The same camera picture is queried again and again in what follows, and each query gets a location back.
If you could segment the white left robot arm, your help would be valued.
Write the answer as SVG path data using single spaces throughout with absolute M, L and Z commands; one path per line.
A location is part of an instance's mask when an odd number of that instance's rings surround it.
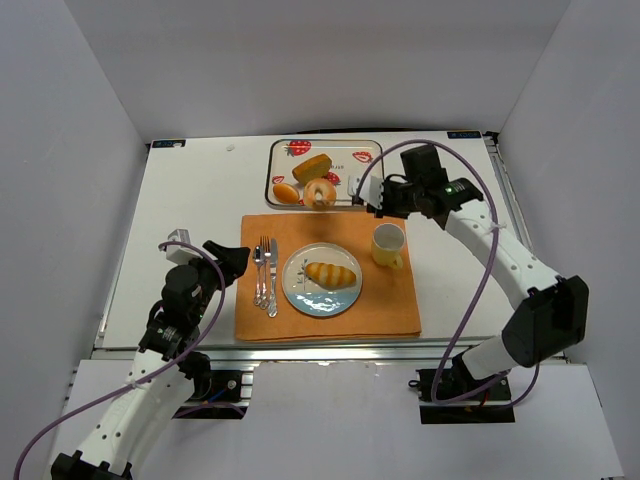
M 210 375 L 208 360 L 196 350 L 206 335 L 200 323 L 211 299 L 224 298 L 244 275 L 251 250 L 212 241 L 197 248 L 177 238 L 160 248 L 174 266 L 149 312 L 126 381 L 75 451 L 57 455 L 54 479 L 136 478 L 160 434 Z

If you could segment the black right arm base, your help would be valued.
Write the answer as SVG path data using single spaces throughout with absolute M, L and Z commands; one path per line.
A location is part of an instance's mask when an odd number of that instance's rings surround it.
M 431 385 L 436 369 L 419 369 L 408 381 L 408 388 L 417 394 L 420 422 L 423 425 L 510 424 L 515 422 L 509 382 L 501 379 L 487 390 L 468 396 L 465 385 L 457 383 L 445 369 L 437 385 L 436 404 Z

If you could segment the glazed donut bagel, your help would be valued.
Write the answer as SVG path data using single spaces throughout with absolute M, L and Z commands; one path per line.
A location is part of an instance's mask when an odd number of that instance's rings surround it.
M 336 188 L 327 179 L 316 178 L 305 185 L 303 203 L 312 210 L 327 210 L 335 205 L 336 198 Z

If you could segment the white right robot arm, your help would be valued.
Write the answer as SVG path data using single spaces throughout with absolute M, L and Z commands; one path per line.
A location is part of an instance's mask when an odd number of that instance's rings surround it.
M 586 334 L 589 288 L 579 276 L 564 277 L 538 260 L 498 220 L 497 207 L 480 175 L 449 178 L 440 152 L 450 147 L 431 140 L 395 145 L 404 172 L 378 178 L 371 167 L 350 184 L 378 218 L 412 213 L 435 221 L 484 266 L 481 282 L 494 279 L 513 309 L 499 334 L 453 357 L 452 376 L 467 390 L 493 381 L 515 367 L 531 368 Z

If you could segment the striped long bread roll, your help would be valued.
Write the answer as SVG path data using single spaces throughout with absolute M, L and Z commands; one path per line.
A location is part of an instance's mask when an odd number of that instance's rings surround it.
M 305 275 L 325 289 L 342 289 L 350 287 L 357 281 L 357 276 L 352 270 L 344 266 L 323 262 L 307 264 Z

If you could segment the metal serving tongs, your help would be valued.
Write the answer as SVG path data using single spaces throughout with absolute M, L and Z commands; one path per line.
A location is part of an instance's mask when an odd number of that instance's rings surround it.
M 315 199 L 311 208 L 316 210 L 330 210 L 330 209 L 363 209 L 365 207 L 362 201 L 354 202 L 351 198 L 348 199 L 336 199 L 328 200 L 324 198 Z

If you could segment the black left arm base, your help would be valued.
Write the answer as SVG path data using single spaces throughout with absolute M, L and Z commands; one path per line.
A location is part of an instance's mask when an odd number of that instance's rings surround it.
M 174 415 L 175 419 L 242 420 L 253 387 L 253 371 L 225 366 L 208 355 L 191 353 L 183 365 L 191 377 L 194 393 Z

